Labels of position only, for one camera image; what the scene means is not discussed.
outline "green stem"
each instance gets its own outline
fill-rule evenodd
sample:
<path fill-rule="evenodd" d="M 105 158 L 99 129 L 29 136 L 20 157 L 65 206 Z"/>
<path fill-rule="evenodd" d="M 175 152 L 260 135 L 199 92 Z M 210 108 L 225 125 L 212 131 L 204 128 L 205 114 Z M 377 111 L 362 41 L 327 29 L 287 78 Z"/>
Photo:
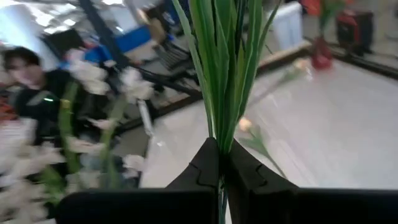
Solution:
<path fill-rule="evenodd" d="M 70 174 L 75 174 L 80 170 L 77 155 L 70 150 L 68 137 L 73 136 L 71 116 L 73 113 L 73 103 L 78 92 L 78 84 L 72 82 L 68 85 L 67 91 L 61 100 L 61 108 L 59 112 L 60 135 L 65 150 L 68 170 Z"/>
<path fill-rule="evenodd" d="M 271 161 L 272 165 L 274 165 L 274 167 L 278 170 L 279 174 L 285 178 L 286 175 L 285 173 L 282 171 L 282 169 L 278 166 L 278 163 L 276 163 L 276 161 L 271 157 L 271 155 L 268 153 L 267 148 L 265 147 L 264 143 L 262 142 L 262 139 L 260 136 L 256 136 L 253 132 L 252 129 L 249 129 L 249 134 L 252 136 L 253 139 L 255 139 L 256 141 L 259 142 L 259 145 L 261 146 L 262 151 L 264 152 L 263 154 Z"/>
<path fill-rule="evenodd" d="M 62 186 L 62 178 L 57 171 L 51 166 L 47 166 L 40 175 L 40 181 L 44 184 L 49 195 L 48 202 L 57 206 L 61 199 L 61 195 L 65 195 L 65 189 Z"/>
<path fill-rule="evenodd" d="M 218 223 L 225 224 L 226 204 L 228 196 L 225 189 L 225 178 L 220 177 L 220 190 L 218 191 Z"/>
<path fill-rule="evenodd" d="M 122 118 L 124 109 L 127 106 L 127 100 L 124 95 L 121 95 L 109 115 L 109 119 L 113 119 L 114 124 L 107 130 L 104 130 L 101 135 L 101 142 L 104 144 L 104 149 L 101 152 L 100 158 L 104 162 L 104 166 L 106 168 L 107 177 L 109 177 L 110 187 L 111 189 L 115 189 L 118 187 L 119 177 L 116 172 L 116 168 L 113 162 L 113 157 L 111 155 L 111 151 L 109 150 L 111 140 L 113 137 L 114 130 L 116 129 L 116 124 Z"/>

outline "metal pole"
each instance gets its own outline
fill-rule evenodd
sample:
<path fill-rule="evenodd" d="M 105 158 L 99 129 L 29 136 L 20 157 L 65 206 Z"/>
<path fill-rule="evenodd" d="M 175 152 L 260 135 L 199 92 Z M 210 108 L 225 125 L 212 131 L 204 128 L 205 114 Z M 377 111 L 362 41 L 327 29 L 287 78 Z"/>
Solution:
<path fill-rule="evenodd" d="M 104 20 L 98 14 L 91 0 L 79 0 L 80 7 L 87 15 L 87 19 L 93 25 L 95 31 L 100 37 L 101 44 L 105 45 L 109 50 L 113 60 L 116 62 L 116 67 L 120 70 L 129 66 L 128 58 L 120 51 L 116 41 L 113 39 L 112 31 L 106 26 Z"/>

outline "white flower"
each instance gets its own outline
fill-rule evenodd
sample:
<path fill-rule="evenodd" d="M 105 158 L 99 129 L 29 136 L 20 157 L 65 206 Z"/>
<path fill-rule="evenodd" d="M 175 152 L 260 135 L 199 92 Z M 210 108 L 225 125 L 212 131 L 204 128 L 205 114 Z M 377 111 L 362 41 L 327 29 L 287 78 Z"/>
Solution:
<path fill-rule="evenodd" d="M 305 71 L 309 65 L 310 62 L 304 58 L 298 58 L 293 62 L 293 66 L 301 71 Z"/>
<path fill-rule="evenodd" d="M 100 128 L 102 130 L 108 130 L 109 128 L 113 127 L 113 125 L 115 125 L 116 123 L 115 119 L 113 118 L 107 120 L 88 119 L 88 121 L 91 122 L 97 128 Z"/>
<path fill-rule="evenodd" d="M 80 140 L 75 137 L 67 137 L 70 150 L 77 153 L 99 155 L 104 149 L 103 143 L 93 144 L 88 141 Z"/>
<path fill-rule="evenodd" d="M 32 221 L 39 221 L 47 217 L 47 210 L 44 208 L 43 202 L 27 203 L 19 212 L 26 212 L 26 215 L 28 215 Z"/>
<path fill-rule="evenodd" d="M 41 184 L 30 184 L 20 179 L 0 192 L 1 204 L 8 208 L 21 208 L 31 200 L 43 199 L 45 187 Z"/>
<path fill-rule="evenodd" d="M 252 127 L 252 123 L 250 120 L 246 118 L 241 118 L 239 121 L 239 128 L 242 131 L 249 131 L 249 129 Z"/>
<path fill-rule="evenodd" d="M 60 149 L 54 148 L 52 143 L 44 142 L 38 158 L 46 165 L 64 163 L 65 158 L 59 154 L 59 151 Z"/>
<path fill-rule="evenodd" d="M 16 161 L 14 167 L 9 172 L 11 177 L 16 179 L 23 178 L 31 174 L 37 174 L 44 170 L 48 165 L 65 162 L 63 156 L 53 147 L 52 144 L 46 142 L 43 148 L 31 147 L 30 156 L 20 158 Z"/>
<path fill-rule="evenodd" d="M 152 83 L 141 78 L 141 74 L 134 68 L 127 68 L 121 75 L 123 82 L 123 92 L 130 103 L 135 103 L 137 99 L 148 100 L 154 92 Z"/>
<path fill-rule="evenodd" d="M 110 87 L 107 83 L 99 80 L 88 80 L 82 82 L 85 87 L 85 90 L 94 95 L 105 95 Z"/>
<path fill-rule="evenodd" d="M 107 73 L 89 62 L 76 61 L 70 65 L 72 76 L 79 80 L 89 93 L 105 95 L 109 91 L 109 85 L 103 80 Z"/>
<path fill-rule="evenodd" d="M 36 121 L 33 119 L 3 122 L 0 129 L 0 157 L 15 156 L 21 147 L 29 145 L 34 139 L 35 127 Z"/>
<path fill-rule="evenodd" d="M 123 157 L 123 167 L 137 171 L 144 170 L 145 159 L 138 155 L 126 155 Z"/>
<path fill-rule="evenodd" d="M 16 162 L 17 162 L 17 157 L 14 156 L 0 157 L 0 173 L 2 174 L 10 171 Z"/>

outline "white orchid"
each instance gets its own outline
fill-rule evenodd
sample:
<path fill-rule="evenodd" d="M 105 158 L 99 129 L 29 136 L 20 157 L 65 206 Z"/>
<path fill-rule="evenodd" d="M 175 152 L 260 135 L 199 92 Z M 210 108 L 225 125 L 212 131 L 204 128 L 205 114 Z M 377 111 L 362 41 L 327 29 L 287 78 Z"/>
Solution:
<path fill-rule="evenodd" d="M 305 58 L 298 58 L 293 62 L 293 66 L 301 71 L 305 71 L 310 66 L 310 61 Z"/>
<path fill-rule="evenodd" d="M 148 100 L 153 95 L 152 83 L 143 80 L 141 74 L 132 67 L 125 69 L 121 81 L 129 103 L 135 103 L 137 99 Z"/>
<path fill-rule="evenodd" d="M 103 81 L 107 76 L 106 71 L 92 63 L 77 60 L 70 65 L 70 71 L 89 93 L 105 95 L 110 89 L 109 85 Z"/>
<path fill-rule="evenodd" d="M 65 162 L 65 158 L 58 152 L 59 149 L 53 147 L 49 142 L 43 147 L 29 147 L 30 154 L 19 158 L 8 175 L 15 179 L 24 178 L 31 174 L 37 174 L 44 170 L 48 165 Z"/>
<path fill-rule="evenodd" d="M 9 187 L 0 192 L 0 215 L 12 209 L 15 210 L 15 221 L 21 223 L 30 223 L 34 220 L 40 220 L 47 216 L 47 211 L 43 203 L 36 202 L 42 200 L 45 196 L 43 185 L 33 185 L 27 180 L 18 180 Z"/>
<path fill-rule="evenodd" d="M 88 119 L 89 122 L 91 122 L 95 127 L 100 128 L 102 130 L 108 130 L 109 128 L 112 128 L 116 124 L 116 120 L 113 118 L 110 119 L 101 119 L 101 120 L 94 120 L 94 119 Z"/>
<path fill-rule="evenodd" d="M 67 141 L 70 146 L 70 150 L 76 153 L 85 153 L 97 156 L 104 149 L 103 143 L 93 144 L 88 141 L 78 139 L 76 137 L 67 137 Z"/>
<path fill-rule="evenodd" d="M 31 144 L 35 127 L 36 121 L 33 119 L 3 122 L 0 129 L 0 156 L 9 157 L 25 145 Z"/>
<path fill-rule="evenodd" d="M 126 155 L 123 157 L 123 167 L 127 169 L 124 178 L 137 177 L 139 171 L 144 170 L 145 159 L 138 155 Z"/>

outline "green leaf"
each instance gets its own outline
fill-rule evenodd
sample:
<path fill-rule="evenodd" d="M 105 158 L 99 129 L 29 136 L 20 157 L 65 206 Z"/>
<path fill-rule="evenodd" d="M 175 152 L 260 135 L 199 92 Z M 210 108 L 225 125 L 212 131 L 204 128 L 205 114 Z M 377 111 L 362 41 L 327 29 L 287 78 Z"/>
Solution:
<path fill-rule="evenodd" d="M 270 28 L 270 26 L 272 24 L 272 21 L 274 21 L 274 18 L 276 16 L 277 12 L 278 12 L 278 9 L 279 9 L 279 6 L 280 6 L 281 2 L 282 2 L 282 0 L 278 1 L 277 5 L 275 6 L 274 10 L 272 10 L 271 15 L 269 16 L 269 18 L 268 18 L 268 20 L 266 22 L 266 25 L 264 26 L 264 29 L 262 30 L 260 41 L 259 41 L 259 58 L 262 55 L 262 51 L 263 51 L 263 48 L 264 48 L 264 43 L 266 41 L 266 37 L 267 37 L 268 31 L 269 31 L 269 28 Z"/>
<path fill-rule="evenodd" d="M 246 4 L 248 0 L 238 0 L 236 3 L 237 21 L 236 21 L 236 31 L 235 31 L 235 55 L 238 56 L 239 46 L 241 44 L 242 34 L 243 34 L 243 19 L 246 12 Z"/>
<path fill-rule="evenodd" d="M 262 7 L 261 1 L 249 1 L 249 17 L 250 24 L 248 30 L 248 41 L 245 52 L 245 69 L 241 83 L 238 86 L 237 101 L 240 102 L 237 110 L 236 122 L 242 116 L 251 91 L 254 79 L 257 74 L 258 57 L 259 57 L 259 41 L 260 41 L 260 28 L 262 25 Z"/>
<path fill-rule="evenodd" d="M 60 135 L 62 138 L 65 157 L 67 160 L 69 173 L 74 174 L 80 170 L 80 164 L 77 155 L 70 150 L 68 137 L 73 136 L 72 119 L 73 104 L 78 93 L 79 86 L 77 82 L 71 82 L 67 85 L 66 92 L 61 99 L 61 108 L 58 114 L 58 123 L 60 126 Z"/>
<path fill-rule="evenodd" d="M 200 57 L 197 51 L 197 47 L 195 45 L 195 38 L 192 35 L 192 30 L 188 21 L 187 16 L 185 15 L 184 10 L 182 9 L 178 0 L 173 0 L 173 4 L 175 9 L 177 10 L 177 14 L 180 18 L 181 25 L 183 27 L 184 33 L 187 36 L 187 41 L 189 45 L 189 49 L 191 52 L 193 64 L 195 65 L 195 70 L 197 72 L 199 84 L 201 86 L 201 92 L 203 95 L 203 100 L 205 101 L 206 115 L 207 115 L 207 124 L 208 124 L 208 132 L 209 136 L 213 137 L 213 110 L 211 108 L 211 94 L 208 89 L 208 84 L 205 79 L 205 75 L 203 73 L 203 69 L 200 62 Z"/>
<path fill-rule="evenodd" d="M 230 9 L 230 6 L 228 4 L 221 4 L 222 2 L 229 2 L 229 0 L 220 0 L 218 1 L 220 5 L 215 4 L 215 9 L 216 9 L 216 23 L 217 23 L 217 48 L 218 48 L 218 83 L 219 85 L 217 86 L 218 90 L 218 111 L 216 114 L 216 137 L 218 139 L 221 138 L 221 133 L 222 133 L 222 127 L 223 127 L 223 116 L 224 116 L 224 90 L 227 86 L 228 82 L 228 72 L 229 72 L 229 52 L 228 52 L 228 46 L 227 46 L 227 40 L 225 37 L 225 32 L 228 33 L 230 30 L 230 18 L 224 16 L 224 25 L 227 27 L 223 27 L 223 24 L 220 19 L 220 14 L 222 14 L 221 7 L 228 7 Z"/>

